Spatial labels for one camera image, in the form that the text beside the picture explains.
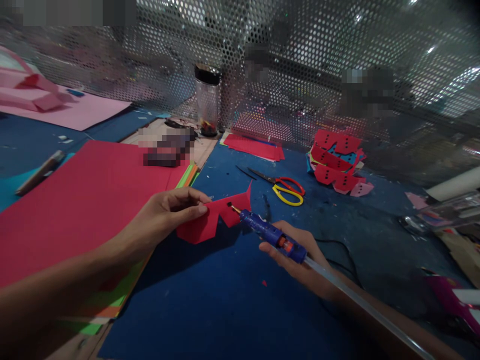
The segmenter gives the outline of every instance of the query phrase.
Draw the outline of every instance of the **blue table surface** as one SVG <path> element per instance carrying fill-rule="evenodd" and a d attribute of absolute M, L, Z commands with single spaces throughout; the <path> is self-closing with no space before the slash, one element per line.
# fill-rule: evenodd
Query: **blue table surface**
<path fill-rule="evenodd" d="M 118 142 L 167 113 L 148 114 L 144 109 L 128 109 L 85 131 L 49 124 L 0 112 L 0 178 L 22 174 L 41 166 L 53 153 L 76 153 L 89 139 Z M 61 143 L 58 136 L 73 141 Z"/>
<path fill-rule="evenodd" d="M 407 316 L 426 310 L 410 280 L 419 267 L 472 286 L 439 239 L 414 238 L 397 223 L 397 216 L 415 213 L 404 192 L 421 194 L 422 189 L 365 170 L 373 191 L 360 198 L 342 195 L 306 173 L 305 154 L 284 153 L 286 160 L 272 163 L 217 145 L 194 186 L 214 200 L 244 192 L 250 178 L 235 165 L 296 179 L 306 190 L 302 206 L 284 204 L 259 179 L 252 182 L 253 211 L 265 216 L 265 194 L 272 221 L 285 220 L 317 239 L 342 241 L 365 289 Z M 258 236 L 242 225 L 229 229 L 221 222 L 216 237 L 198 245 L 170 235 L 155 250 L 99 357 L 244 359 L 268 354 L 277 359 L 346 359 L 379 352 L 361 327 L 325 303 L 328 313 L 258 244 Z M 320 248 L 327 258 L 349 266 L 337 244 Z M 464 357 L 480 355 L 469 342 L 419 324 Z"/>

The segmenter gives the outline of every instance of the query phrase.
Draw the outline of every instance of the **hand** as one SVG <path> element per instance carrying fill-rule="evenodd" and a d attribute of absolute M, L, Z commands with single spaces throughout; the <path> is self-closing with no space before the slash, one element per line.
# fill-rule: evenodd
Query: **hand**
<path fill-rule="evenodd" d="M 118 235 L 97 250 L 117 265 L 141 261 L 177 226 L 204 215 L 204 204 L 211 201 L 191 187 L 159 192 Z"/>
<path fill-rule="evenodd" d="M 320 251 L 317 242 L 310 232 L 293 227 L 288 222 L 283 220 L 274 223 L 273 226 L 280 229 L 292 239 L 296 240 L 300 245 L 304 246 L 308 251 L 308 255 L 313 259 L 313 261 L 334 274 L 332 267 L 327 259 L 325 259 L 325 256 Z M 325 300 L 333 299 L 337 288 L 323 276 L 312 270 L 310 266 L 305 263 L 296 263 L 292 259 L 281 254 L 268 242 L 262 242 L 258 248 L 261 251 L 268 253 L 268 255 L 270 255 L 270 257 L 275 260 L 279 266 L 283 267 L 293 278 L 297 279 L 317 296 Z"/>

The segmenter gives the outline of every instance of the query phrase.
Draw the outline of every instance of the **red scissors handle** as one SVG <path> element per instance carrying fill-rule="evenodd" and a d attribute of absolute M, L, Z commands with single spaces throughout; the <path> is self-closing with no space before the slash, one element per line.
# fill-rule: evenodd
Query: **red scissors handle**
<path fill-rule="evenodd" d="M 286 182 L 291 182 L 293 184 L 295 184 L 299 190 L 295 189 L 293 186 L 287 184 Z M 277 177 L 275 179 L 275 182 L 276 183 L 280 183 L 282 184 L 284 187 L 286 187 L 288 190 L 290 191 L 293 191 L 294 193 L 298 194 L 298 195 L 305 195 L 305 189 L 303 188 L 302 185 L 300 185 L 298 182 L 296 182 L 295 180 L 293 180 L 292 178 L 289 178 L 289 177 Z"/>

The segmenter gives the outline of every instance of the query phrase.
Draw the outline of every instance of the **metal mesh wall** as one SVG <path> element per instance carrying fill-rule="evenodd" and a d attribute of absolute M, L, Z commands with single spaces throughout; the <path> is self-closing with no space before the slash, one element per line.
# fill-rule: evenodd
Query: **metal mesh wall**
<path fill-rule="evenodd" d="M 125 27 L 22 27 L 1 41 L 50 80 L 196 118 L 194 63 L 222 72 L 220 123 L 308 147 L 364 139 L 367 164 L 423 185 L 480 165 L 477 13 L 457 0 L 137 0 Z M 342 114 L 342 71 L 392 74 L 387 112 Z"/>

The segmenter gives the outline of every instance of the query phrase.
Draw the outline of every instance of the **scissors blade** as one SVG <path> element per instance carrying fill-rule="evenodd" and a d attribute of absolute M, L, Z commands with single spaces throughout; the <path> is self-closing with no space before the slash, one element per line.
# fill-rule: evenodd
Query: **scissors blade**
<path fill-rule="evenodd" d="M 253 170 L 250 167 L 247 167 L 247 169 L 250 170 L 255 175 L 257 175 L 258 177 L 261 177 L 262 179 L 267 180 L 269 183 L 275 184 L 275 179 L 273 177 L 263 175 L 261 172 Z"/>

